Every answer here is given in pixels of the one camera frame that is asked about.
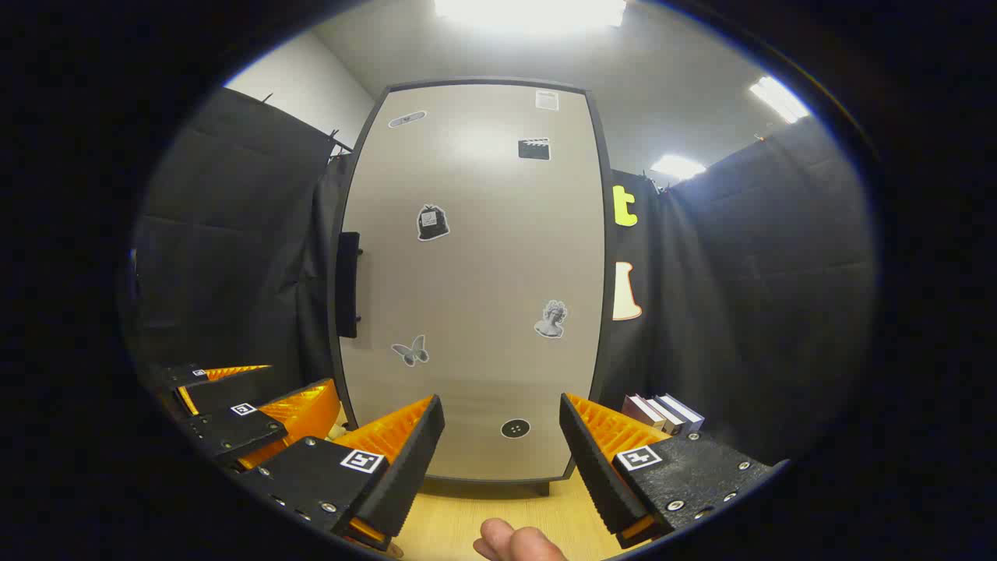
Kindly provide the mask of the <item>ceiling light panel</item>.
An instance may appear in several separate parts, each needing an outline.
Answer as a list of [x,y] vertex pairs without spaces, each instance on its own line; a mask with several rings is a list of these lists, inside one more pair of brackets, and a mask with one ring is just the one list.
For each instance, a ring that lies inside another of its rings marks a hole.
[[668,175],[668,177],[675,178],[677,181],[686,181],[694,178],[696,175],[705,173],[707,167],[705,164],[690,159],[690,157],[683,157],[676,153],[666,153],[659,157],[658,160],[655,160],[650,169],[656,174]]
[[811,112],[783,83],[772,76],[763,76],[749,86],[749,92],[775,111],[787,124],[807,118]]
[[433,0],[435,14],[477,27],[574,32],[619,27],[626,0]]

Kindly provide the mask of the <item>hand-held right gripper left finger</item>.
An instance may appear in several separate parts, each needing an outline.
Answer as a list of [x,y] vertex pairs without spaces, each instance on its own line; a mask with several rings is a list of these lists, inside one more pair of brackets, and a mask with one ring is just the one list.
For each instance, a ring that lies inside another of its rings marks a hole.
[[385,552],[414,504],[445,428],[437,394],[331,443],[303,437],[240,475],[240,487],[324,538]]

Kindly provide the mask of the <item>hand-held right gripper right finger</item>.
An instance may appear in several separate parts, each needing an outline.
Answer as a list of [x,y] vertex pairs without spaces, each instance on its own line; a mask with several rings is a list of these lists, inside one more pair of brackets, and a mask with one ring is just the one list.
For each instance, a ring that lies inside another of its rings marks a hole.
[[566,392],[558,420],[596,511],[623,549],[701,525],[790,464],[763,463],[702,431],[669,436]]

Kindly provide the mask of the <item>black cabinet door handle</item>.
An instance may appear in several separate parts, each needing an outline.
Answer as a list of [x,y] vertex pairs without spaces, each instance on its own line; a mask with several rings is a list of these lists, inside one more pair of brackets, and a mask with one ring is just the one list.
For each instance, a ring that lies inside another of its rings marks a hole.
[[358,260],[362,256],[360,234],[356,231],[343,231],[336,245],[334,267],[334,323],[338,337],[353,340],[358,337]]

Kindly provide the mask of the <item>black backdrop cloth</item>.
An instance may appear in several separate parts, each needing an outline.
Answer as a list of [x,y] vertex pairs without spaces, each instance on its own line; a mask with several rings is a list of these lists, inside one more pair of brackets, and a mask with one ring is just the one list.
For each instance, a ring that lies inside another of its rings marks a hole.
[[[154,172],[122,298],[152,365],[333,379],[349,422],[428,393],[432,475],[562,476],[560,394],[669,392],[763,462],[801,456],[861,374],[879,259],[866,185],[815,118],[662,189],[610,168],[594,94],[391,86],[356,150],[221,89]],[[358,337],[334,323],[359,233]]]

